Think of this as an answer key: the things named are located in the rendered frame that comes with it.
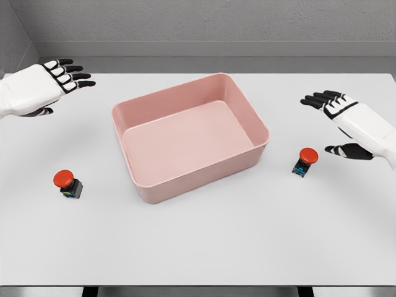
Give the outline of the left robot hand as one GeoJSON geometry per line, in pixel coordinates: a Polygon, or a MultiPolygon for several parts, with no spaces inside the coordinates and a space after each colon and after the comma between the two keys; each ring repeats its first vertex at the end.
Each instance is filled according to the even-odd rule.
{"type": "Polygon", "coordinates": [[[72,59],[34,64],[0,80],[0,119],[8,116],[37,117],[53,113],[49,105],[84,87],[93,87],[91,75],[72,59]]]}

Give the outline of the red button industrial switch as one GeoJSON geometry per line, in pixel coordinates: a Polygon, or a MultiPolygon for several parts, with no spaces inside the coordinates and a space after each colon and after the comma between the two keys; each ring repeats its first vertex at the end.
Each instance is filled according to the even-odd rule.
{"type": "Polygon", "coordinates": [[[316,150],[310,147],[305,147],[299,152],[299,159],[293,167],[292,172],[300,177],[304,177],[308,172],[310,166],[316,163],[319,155],[316,150]]]}
{"type": "Polygon", "coordinates": [[[83,184],[74,177],[69,170],[58,171],[53,178],[53,183],[59,188],[64,197],[79,199],[82,193],[83,184]]]}

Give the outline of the pink plastic basket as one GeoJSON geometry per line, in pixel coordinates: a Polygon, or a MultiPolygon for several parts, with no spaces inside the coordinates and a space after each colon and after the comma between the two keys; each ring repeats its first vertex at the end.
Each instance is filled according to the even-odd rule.
{"type": "Polygon", "coordinates": [[[270,140],[224,73],[122,101],[111,117],[132,181],[149,204],[256,165],[270,140]]]}

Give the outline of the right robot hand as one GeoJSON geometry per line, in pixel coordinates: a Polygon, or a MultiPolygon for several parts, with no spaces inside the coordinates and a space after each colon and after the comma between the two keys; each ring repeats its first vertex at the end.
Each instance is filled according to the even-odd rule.
{"type": "Polygon", "coordinates": [[[396,171],[396,128],[368,105],[340,92],[306,95],[300,103],[323,112],[355,143],[330,145],[325,151],[353,160],[384,158],[396,171]]]}

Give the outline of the white table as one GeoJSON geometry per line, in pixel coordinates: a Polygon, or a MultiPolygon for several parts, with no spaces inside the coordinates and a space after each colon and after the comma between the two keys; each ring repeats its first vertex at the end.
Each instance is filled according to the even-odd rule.
{"type": "Polygon", "coordinates": [[[111,109],[196,74],[95,74],[54,113],[0,121],[0,286],[396,286],[396,172],[324,152],[348,138],[299,101],[344,92],[396,126],[390,74],[233,74],[270,130],[252,168],[159,204],[126,167],[111,109]],[[319,159],[292,172],[305,147],[319,159]],[[54,175],[82,184],[64,197],[54,175]]]}

